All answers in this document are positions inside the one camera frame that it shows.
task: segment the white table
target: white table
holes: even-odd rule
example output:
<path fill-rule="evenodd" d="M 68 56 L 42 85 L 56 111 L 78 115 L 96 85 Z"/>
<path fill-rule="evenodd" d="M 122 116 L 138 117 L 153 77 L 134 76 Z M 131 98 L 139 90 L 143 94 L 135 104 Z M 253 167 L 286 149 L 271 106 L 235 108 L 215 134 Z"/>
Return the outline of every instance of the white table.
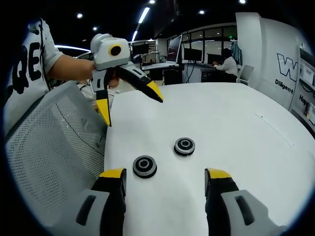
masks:
<path fill-rule="evenodd" d="M 289 225 L 315 183 L 315 141 L 285 108 L 242 84 L 160 87 L 163 103 L 139 91 L 115 96 L 105 169 L 127 168 L 125 236 L 208 235 L 204 169 L 230 173 Z M 180 137 L 196 143 L 192 156 L 174 151 Z M 133 174 L 136 157 L 150 155 L 157 173 Z"/>

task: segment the ceiling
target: ceiling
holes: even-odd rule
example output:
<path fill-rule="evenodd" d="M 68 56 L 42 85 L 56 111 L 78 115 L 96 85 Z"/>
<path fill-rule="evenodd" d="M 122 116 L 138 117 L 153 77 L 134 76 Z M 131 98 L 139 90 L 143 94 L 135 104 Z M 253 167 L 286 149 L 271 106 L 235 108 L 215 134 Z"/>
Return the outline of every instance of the ceiling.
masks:
<path fill-rule="evenodd" d="M 166 15 L 161 11 L 166 4 L 172 5 L 174 1 L 178 6 L 177 14 L 173 12 Z M 89 49 L 90 41 L 96 33 L 110 33 L 131 41 L 146 6 L 151 9 L 135 40 L 154 38 L 155 26 L 166 18 L 173 19 L 173 22 L 168 24 L 158 37 L 167 38 L 185 30 L 211 24 L 236 22 L 235 12 L 242 11 L 258 12 L 262 17 L 291 24 L 291 19 L 286 17 L 285 9 L 279 1 L 247 0 L 246 4 L 240 4 L 238 0 L 156 0 L 152 5 L 149 0 L 71 1 L 72 3 L 57 1 L 53 10 L 43 18 L 50 26 L 55 44 Z M 198 14 L 201 9 L 205 10 L 204 15 Z M 83 14 L 81 19 L 77 19 L 78 13 Z M 64 52 L 72 56 L 83 53 L 77 50 Z"/>

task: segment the ceiling light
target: ceiling light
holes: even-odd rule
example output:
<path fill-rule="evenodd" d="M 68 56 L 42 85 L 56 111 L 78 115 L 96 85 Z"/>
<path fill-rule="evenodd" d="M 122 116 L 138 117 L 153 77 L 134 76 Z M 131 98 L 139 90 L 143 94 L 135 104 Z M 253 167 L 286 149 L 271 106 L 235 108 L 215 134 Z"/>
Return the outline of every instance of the ceiling light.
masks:
<path fill-rule="evenodd" d="M 66 46 L 66 45 L 55 45 L 55 48 L 66 48 L 66 49 L 74 49 L 74 50 L 81 50 L 81 51 L 90 52 L 90 50 L 88 50 L 88 49 L 71 47 L 71 46 Z"/>
<path fill-rule="evenodd" d="M 137 33 L 138 33 L 138 31 L 135 31 L 135 32 L 133 33 L 132 42 L 133 42 L 134 39 L 136 38 Z"/>
<path fill-rule="evenodd" d="M 140 17 L 140 19 L 139 19 L 139 22 L 138 22 L 139 24 L 141 24 L 141 23 L 143 22 L 144 18 L 146 17 L 146 15 L 147 15 L 148 12 L 149 12 L 149 10 L 150 10 L 149 7 L 144 8 L 144 10 L 143 10 L 143 12 L 142 12 L 142 15 L 141 15 L 141 17 Z"/>

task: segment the person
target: person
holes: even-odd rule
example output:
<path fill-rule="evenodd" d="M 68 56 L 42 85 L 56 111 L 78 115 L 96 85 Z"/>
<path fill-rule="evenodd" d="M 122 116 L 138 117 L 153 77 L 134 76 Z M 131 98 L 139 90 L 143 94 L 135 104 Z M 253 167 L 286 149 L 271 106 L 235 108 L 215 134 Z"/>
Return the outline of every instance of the person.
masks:
<path fill-rule="evenodd" d="M 232 56 L 231 50 L 224 48 L 222 57 L 224 59 L 223 65 L 219 65 L 216 61 L 213 62 L 215 69 L 223 72 L 219 74 L 220 79 L 222 82 L 236 82 L 237 64 Z"/>
<path fill-rule="evenodd" d="M 90 80 L 81 80 L 78 81 L 77 87 L 82 92 L 83 96 L 87 101 L 93 106 L 94 110 L 98 112 L 98 106 L 96 104 L 96 93 L 93 93 L 91 90 Z M 114 96 L 119 93 L 118 91 L 108 90 L 108 107 L 109 110 L 112 108 Z"/>
<path fill-rule="evenodd" d="M 46 22 L 28 23 L 20 50 L 15 55 L 4 95 L 3 130 L 6 136 L 30 106 L 49 91 L 48 78 L 83 81 L 92 78 L 93 61 L 64 55 L 56 47 Z M 113 77 L 109 88 L 118 85 Z"/>

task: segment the person's hand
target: person's hand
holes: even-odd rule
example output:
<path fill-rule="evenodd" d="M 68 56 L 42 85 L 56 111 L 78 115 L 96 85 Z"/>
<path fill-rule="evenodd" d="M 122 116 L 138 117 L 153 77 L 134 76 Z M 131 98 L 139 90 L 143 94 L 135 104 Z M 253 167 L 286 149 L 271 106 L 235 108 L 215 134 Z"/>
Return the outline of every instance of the person's hand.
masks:
<path fill-rule="evenodd" d="M 112 79 L 108 83 L 109 89 L 114 89 L 119 85 L 119 77 L 117 77 L 116 73 L 114 72 Z"/>

